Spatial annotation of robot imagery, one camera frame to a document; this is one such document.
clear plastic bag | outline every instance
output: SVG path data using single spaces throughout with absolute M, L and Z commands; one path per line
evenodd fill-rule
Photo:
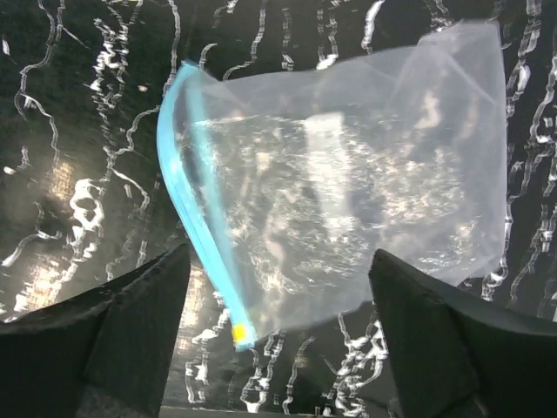
M 220 83 L 184 64 L 159 159 L 236 347 L 370 300 L 380 247 L 453 285 L 496 268 L 505 97 L 484 22 L 322 71 Z

dark background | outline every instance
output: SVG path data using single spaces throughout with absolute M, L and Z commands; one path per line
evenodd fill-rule
M 8 167 L 0 172 L 1 318 L 80 293 L 185 239 L 156 151 L 158 106 L 181 60 L 204 59 L 214 77 L 240 78 L 310 70 L 330 54 L 365 55 L 372 4 L 0 0 L 0 165 Z M 556 11 L 553 0 L 385 0 L 368 45 L 381 51 L 416 44 L 460 19 L 500 21 L 508 249 L 497 274 L 462 289 L 548 320 L 557 292 Z M 103 68 L 109 50 L 117 65 Z M 223 307 L 197 270 L 165 403 L 215 409 L 260 403 L 260 411 L 286 405 L 304 413 L 330 405 L 339 414 L 388 416 L 396 394 L 376 320 L 363 307 L 235 354 Z

plastic bag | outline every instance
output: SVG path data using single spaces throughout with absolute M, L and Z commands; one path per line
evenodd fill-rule
M 379 247 L 453 285 L 496 268 L 505 97 L 483 22 L 322 71 L 220 83 L 184 64 L 159 160 L 236 347 L 370 300 Z

yellow slider tab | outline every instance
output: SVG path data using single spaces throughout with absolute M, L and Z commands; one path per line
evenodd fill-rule
M 237 324 L 232 327 L 232 339 L 234 340 L 234 344 L 238 344 L 245 340 L 246 333 L 245 333 L 245 325 L 244 324 Z

blue zipper seal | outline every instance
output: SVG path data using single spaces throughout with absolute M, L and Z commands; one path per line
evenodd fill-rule
M 218 234 L 218 237 L 216 237 L 218 242 L 215 242 L 212 237 L 199 210 L 195 193 L 191 189 L 190 182 L 183 169 L 179 149 L 176 147 L 178 132 L 174 131 L 174 107 L 181 86 L 186 83 L 188 78 L 193 78 L 192 76 L 200 77 L 201 70 L 196 65 L 183 62 L 160 106 L 157 122 L 158 161 L 166 189 L 171 196 L 178 216 L 185 226 L 185 230 L 209 279 L 221 294 L 225 306 L 230 312 L 234 344 L 238 351 L 242 351 L 253 347 L 257 336 L 245 310 L 241 293 L 237 289 L 237 284 L 240 281 L 232 259 L 232 246 L 226 236 L 228 228 L 213 176 L 214 169 L 208 165 L 211 162 L 211 158 L 208 158 L 211 157 L 211 138 L 201 124 L 195 124 L 205 120 L 205 107 L 198 84 L 185 89 L 186 109 L 192 123 L 192 129 L 194 129 L 193 137 L 197 141 L 197 148 L 205 154 L 200 156 L 204 162 L 200 163 L 199 167 L 203 169 L 203 181 L 207 185 L 207 192 L 211 199 L 211 207 L 208 209 L 212 224 Z

